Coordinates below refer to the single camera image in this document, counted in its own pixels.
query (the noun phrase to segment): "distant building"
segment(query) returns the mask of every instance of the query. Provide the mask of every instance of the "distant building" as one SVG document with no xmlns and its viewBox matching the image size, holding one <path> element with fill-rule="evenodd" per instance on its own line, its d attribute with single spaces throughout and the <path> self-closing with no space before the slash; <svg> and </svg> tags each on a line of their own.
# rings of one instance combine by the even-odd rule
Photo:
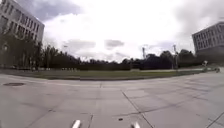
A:
<svg viewBox="0 0 224 128">
<path fill-rule="evenodd" d="M 203 29 L 192 38 L 197 56 L 213 62 L 224 61 L 224 22 Z"/>
<path fill-rule="evenodd" d="M 18 38 L 29 37 L 35 41 L 42 41 L 44 24 L 17 2 L 2 0 L 0 4 L 0 32 L 6 29 Z"/>
</svg>

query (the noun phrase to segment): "concrete pavement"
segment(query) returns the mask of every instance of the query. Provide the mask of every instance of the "concrete pavement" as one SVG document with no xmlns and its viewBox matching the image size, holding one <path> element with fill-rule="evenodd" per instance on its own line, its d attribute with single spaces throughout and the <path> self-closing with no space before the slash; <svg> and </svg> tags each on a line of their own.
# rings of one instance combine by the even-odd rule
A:
<svg viewBox="0 0 224 128">
<path fill-rule="evenodd" d="M 0 75 L 0 128 L 71 128 L 75 120 L 81 128 L 136 121 L 141 128 L 224 128 L 223 79 L 223 72 L 111 82 Z"/>
</svg>

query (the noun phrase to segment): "white object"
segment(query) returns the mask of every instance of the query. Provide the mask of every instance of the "white object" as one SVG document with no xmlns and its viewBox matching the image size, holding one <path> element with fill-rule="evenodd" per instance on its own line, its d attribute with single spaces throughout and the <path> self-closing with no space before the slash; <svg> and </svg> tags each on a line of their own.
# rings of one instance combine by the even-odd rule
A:
<svg viewBox="0 0 224 128">
<path fill-rule="evenodd" d="M 132 128 L 140 128 L 140 125 L 138 124 L 138 122 L 135 122 L 134 124 L 132 124 Z"/>
<path fill-rule="evenodd" d="M 81 125 L 81 121 L 76 120 L 75 123 L 73 124 L 72 128 L 80 128 L 80 125 Z"/>
</svg>

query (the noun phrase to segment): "manhole cover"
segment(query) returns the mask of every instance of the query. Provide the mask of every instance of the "manhole cover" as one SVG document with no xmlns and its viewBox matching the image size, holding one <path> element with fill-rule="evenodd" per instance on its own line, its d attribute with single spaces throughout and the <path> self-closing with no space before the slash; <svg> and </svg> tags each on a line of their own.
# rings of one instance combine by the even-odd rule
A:
<svg viewBox="0 0 224 128">
<path fill-rule="evenodd" d="M 22 86 L 24 83 L 6 83 L 4 86 Z"/>
</svg>

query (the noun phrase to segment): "white cloud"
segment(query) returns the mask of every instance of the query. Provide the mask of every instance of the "white cloud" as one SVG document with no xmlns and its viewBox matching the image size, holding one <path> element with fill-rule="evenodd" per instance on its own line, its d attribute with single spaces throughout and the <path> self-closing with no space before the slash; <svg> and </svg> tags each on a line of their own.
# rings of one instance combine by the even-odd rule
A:
<svg viewBox="0 0 224 128">
<path fill-rule="evenodd" d="M 86 52 L 92 54 L 89 56 L 96 59 L 120 61 L 120 55 L 140 58 L 144 44 L 154 46 L 162 42 L 179 41 L 176 36 L 180 32 L 180 24 L 175 11 L 183 0 L 70 1 L 82 7 L 84 13 L 58 15 L 45 22 L 45 37 L 56 40 L 58 48 L 72 39 L 92 41 L 96 45 L 91 49 L 82 48 L 81 56 L 88 50 Z M 110 39 L 125 44 L 108 50 L 104 47 L 104 40 Z M 149 52 L 159 54 L 161 50 L 158 46 Z"/>
</svg>

